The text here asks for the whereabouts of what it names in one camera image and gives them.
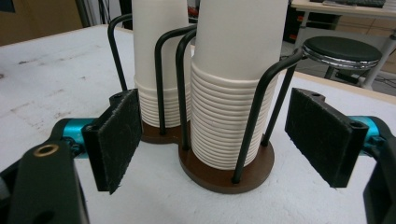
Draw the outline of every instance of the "black metal wire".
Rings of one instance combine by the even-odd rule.
[[[114,29],[118,23],[122,21],[130,21],[131,19],[132,19],[132,13],[118,16],[117,18],[115,18],[110,22],[107,28],[108,42],[110,43],[111,52],[113,53],[114,63],[116,64],[117,73],[119,75],[119,80],[123,91],[127,91],[128,88],[126,86],[125,76],[122,71],[120,55],[117,49],[116,39],[114,37]]]
[[[178,92],[178,108],[180,113],[181,126],[181,146],[184,150],[189,150],[189,137],[187,133],[187,107],[186,92],[184,83],[184,52],[189,42],[196,36],[197,30],[188,32],[178,43],[176,50],[176,74],[177,74],[177,92]]]
[[[197,25],[179,28],[163,34],[157,41],[154,49],[155,76],[157,82],[158,116],[160,121],[160,134],[166,134],[165,130],[165,109],[163,102],[163,57],[161,55],[163,44],[170,38],[185,35],[196,29]]]
[[[241,149],[239,151],[238,161],[235,166],[235,171],[233,172],[232,182],[234,184],[239,183],[241,179],[245,160],[248,154],[248,148],[254,133],[254,128],[256,126],[255,124],[257,123],[257,119],[260,114],[260,110],[262,107],[262,100],[264,98],[264,94],[265,91],[267,90],[269,83],[276,76],[276,74],[278,74],[280,71],[286,68],[289,68],[285,75],[285,79],[283,80],[282,87],[279,92],[279,96],[277,97],[276,106],[271,116],[267,131],[265,132],[264,140],[269,139],[271,136],[272,130],[274,129],[276,123],[277,116],[280,111],[280,107],[282,106],[283,100],[285,98],[286,92],[291,82],[291,78],[294,74],[294,69],[296,67],[297,62],[299,62],[302,57],[303,57],[303,51],[301,49],[297,49],[294,51],[294,53],[291,56],[289,56],[288,59],[275,63],[270,68],[268,68],[267,71],[265,71],[265,73],[262,75],[262,78],[260,78],[260,81],[254,93],[253,102],[247,119],[247,127],[245,129],[244,138],[242,140]]]

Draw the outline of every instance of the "black stool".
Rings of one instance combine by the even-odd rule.
[[[382,53],[363,42],[335,36],[317,36],[305,40],[304,55],[329,65],[325,78],[330,79],[334,68],[369,70],[378,64]]]

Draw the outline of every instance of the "white tabletop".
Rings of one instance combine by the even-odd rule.
[[[396,11],[377,7],[330,7],[309,0],[293,0],[291,6],[301,11],[396,20]]]
[[[117,30],[116,39],[131,89],[133,34]],[[4,46],[0,58],[0,170],[45,141],[57,120],[98,117],[108,97],[121,91],[105,26]],[[396,133],[396,97],[303,74],[291,86],[325,95],[346,115],[377,116]],[[365,223],[362,191],[375,161],[359,157],[348,188],[329,188],[284,132],[289,98],[290,92],[271,138],[272,173],[247,193],[199,187],[183,172],[172,144],[141,142],[111,196],[96,191],[89,161],[75,160],[91,222]]]

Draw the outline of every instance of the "round wooden base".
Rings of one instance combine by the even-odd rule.
[[[233,170],[224,171],[212,168],[201,162],[192,149],[183,150],[181,148],[180,126],[167,128],[166,134],[160,135],[159,128],[149,126],[143,122],[142,141],[152,144],[178,144],[178,156],[184,172],[201,187],[224,194],[243,193],[257,188],[271,173],[275,160],[271,143],[268,147],[259,146],[254,161],[244,167],[240,182],[233,184]]]

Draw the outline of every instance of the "round stool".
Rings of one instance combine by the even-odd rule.
[[[336,36],[316,36],[305,40],[304,55],[329,65],[325,78],[330,79],[334,68],[369,70],[378,64],[382,53],[363,42]]]

